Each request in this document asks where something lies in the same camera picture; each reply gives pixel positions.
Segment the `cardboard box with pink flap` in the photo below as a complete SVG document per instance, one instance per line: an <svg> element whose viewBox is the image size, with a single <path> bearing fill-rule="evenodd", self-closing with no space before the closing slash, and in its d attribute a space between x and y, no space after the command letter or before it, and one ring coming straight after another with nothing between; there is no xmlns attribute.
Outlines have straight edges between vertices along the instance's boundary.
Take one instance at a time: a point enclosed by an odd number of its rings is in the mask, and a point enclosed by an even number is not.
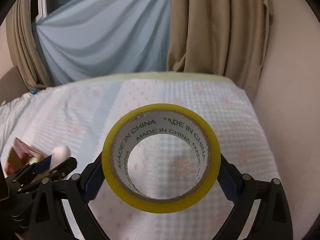
<svg viewBox="0 0 320 240"><path fill-rule="evenodd" d="M21 167L28 164L31 159L42 161L45 159L45 156L41 152L27 145L21 139L15 138L5 163L5 174L9 176L15 173Z"/></svg>

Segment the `pale green mattress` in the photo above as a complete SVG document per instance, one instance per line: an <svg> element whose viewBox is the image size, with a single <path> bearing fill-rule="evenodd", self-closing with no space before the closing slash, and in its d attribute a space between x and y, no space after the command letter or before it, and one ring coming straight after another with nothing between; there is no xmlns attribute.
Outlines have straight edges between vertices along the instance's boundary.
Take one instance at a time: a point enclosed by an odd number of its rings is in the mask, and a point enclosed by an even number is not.
<svg viewBox="0 0 320 240"><path fill-rule="evenodd" d="M103 81L119 81L127 79L157 79L166 81L216 81L235 84L231 79L221 75L211 75L203 73L185 73L185 72L139 72L139 73L124 73L113 74L106 76L99 76L90 79L80 80L76 82L67 83L67 85L78 85L81 83L97 83Z"/></svg>

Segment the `beige curtain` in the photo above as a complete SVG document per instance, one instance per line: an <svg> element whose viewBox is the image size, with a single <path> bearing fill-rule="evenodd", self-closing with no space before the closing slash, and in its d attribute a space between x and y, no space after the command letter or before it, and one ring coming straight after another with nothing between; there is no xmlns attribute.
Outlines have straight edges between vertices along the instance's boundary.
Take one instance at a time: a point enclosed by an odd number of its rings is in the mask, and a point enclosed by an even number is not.
<svg viewBox="0 0 320 240"><path fill-rule="evenodd" d="M11 60L26 87L29 90L51 87L52 82L37 51L31 28L31 0L17 0L5 20Z"/></svg>
<svg viewBox="0 0 320 240"><path fill-rule="evenodd" d="M222 75L254 98L270 33L270 1L169 1L167 69Z"/></svg>

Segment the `beige curtain left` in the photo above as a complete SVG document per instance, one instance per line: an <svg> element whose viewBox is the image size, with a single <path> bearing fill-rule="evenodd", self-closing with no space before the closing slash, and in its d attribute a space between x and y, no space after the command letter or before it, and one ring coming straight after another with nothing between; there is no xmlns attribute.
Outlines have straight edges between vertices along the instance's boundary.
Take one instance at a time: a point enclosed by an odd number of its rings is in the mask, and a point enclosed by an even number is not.
<svg viewBox="0 0 320 240"><path fill-rule="evenodd" d="M51 87L52 82L37 51L31 28L31 0L17 0L5 20L11 60L26 87L29 90Z"/></svg>

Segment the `yellow tape roll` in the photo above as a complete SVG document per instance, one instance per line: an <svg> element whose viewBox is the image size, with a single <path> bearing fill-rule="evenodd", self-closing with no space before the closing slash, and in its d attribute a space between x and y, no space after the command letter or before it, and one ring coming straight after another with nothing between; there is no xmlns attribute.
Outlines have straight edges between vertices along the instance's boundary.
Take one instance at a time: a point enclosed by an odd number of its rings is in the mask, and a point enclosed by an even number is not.
<svg viewBox="0 0 320 240"><path fill-rule="evenodd" d="M221 165L210 125L173 104L139 107L109 131L101 153L103 173L126 204L150 213L173 213L199 202Z"/></svg>

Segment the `beige curtain right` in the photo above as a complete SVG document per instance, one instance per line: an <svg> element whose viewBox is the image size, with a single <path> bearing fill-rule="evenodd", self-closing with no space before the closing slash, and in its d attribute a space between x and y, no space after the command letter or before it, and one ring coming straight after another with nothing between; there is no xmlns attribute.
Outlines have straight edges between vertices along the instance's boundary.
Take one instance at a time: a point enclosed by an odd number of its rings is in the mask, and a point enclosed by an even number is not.
<svg viewBox="0 0 320 240"><path fill-rule="evenodd" d="M169 1L167 69L222 75L254 98L270 33L270 1Z"/></svg>

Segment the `light blue curtain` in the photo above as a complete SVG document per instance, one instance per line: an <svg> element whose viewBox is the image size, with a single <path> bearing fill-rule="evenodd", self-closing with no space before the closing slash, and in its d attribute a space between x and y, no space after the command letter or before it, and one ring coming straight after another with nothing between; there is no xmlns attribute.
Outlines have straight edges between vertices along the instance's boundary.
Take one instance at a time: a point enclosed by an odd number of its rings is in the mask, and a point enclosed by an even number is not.
<svg viewBox="0 0 320 240"><path fill-rule="evenodd" d="M72 0L35 27L55 85L167 68L169 0Z"/></svg>

